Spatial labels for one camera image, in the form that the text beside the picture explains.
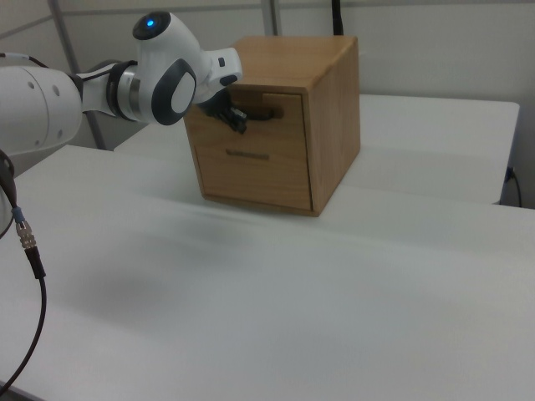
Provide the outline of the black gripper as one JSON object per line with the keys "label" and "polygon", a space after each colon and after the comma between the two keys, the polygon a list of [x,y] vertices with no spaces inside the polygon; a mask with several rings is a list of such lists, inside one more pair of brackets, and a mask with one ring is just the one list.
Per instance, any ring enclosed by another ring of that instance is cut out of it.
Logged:
{"label": "black gripper", "polygon": [[209,100],[198,103],[197,106],[205,115],[225,122],[240,135],[247,130],[247,115],[233,107],[231,95],[227,91],[219,91]]}

